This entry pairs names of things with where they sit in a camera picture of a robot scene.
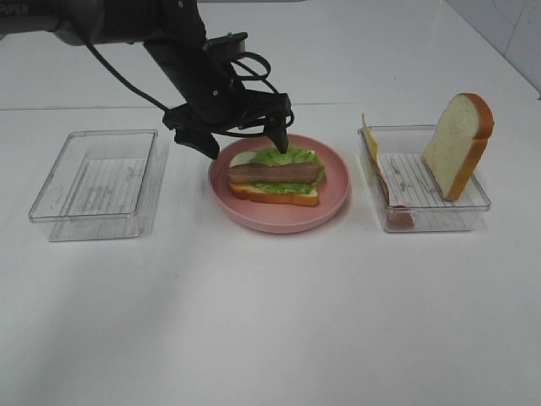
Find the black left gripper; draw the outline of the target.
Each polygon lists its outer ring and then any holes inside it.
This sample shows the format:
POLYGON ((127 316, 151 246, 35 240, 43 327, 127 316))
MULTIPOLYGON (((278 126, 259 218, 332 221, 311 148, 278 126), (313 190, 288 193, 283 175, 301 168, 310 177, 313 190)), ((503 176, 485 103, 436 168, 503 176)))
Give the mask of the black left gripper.
POLYGON ((176 144, 216 160, 219 144, 211 133, 261 126, 260 133, 281 154, 287 152, 291 102, 273 85, 268 85, 268 91, 244 86, 246 81, 268 84, 271 72, 265 58, 245 50, 247 38, 245 32, 229 33, 205 40, 197 49, 184 47, 179 41, 164 41, 162 70, 185 100, 163 118, 169 129, 176 128, 176 144))

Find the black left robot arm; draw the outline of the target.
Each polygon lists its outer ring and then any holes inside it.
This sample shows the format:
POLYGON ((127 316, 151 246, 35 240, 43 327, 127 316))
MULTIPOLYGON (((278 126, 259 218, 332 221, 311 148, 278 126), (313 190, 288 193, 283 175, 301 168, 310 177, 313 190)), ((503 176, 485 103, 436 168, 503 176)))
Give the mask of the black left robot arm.
POLYGON ((267 60, 244 48, 245 32, 210 39, 195 1, 3 1, 4 35, 46 31, 72 46, 85 46, 133 93, 164 112, 162 122, 174 131, 179 145, 217 159, 216 135, 248 138, 259 127, 260 137, 287 151, 287 127, 294 115, 285 93, 275 87, 255 91, 247 81, 268 81, 268 74, 246 69, 252 58, 265 69, 267 60), (185 103, 169 108, 129 83, 97 50, 98 44, 142 43, 180 92, 185 103))

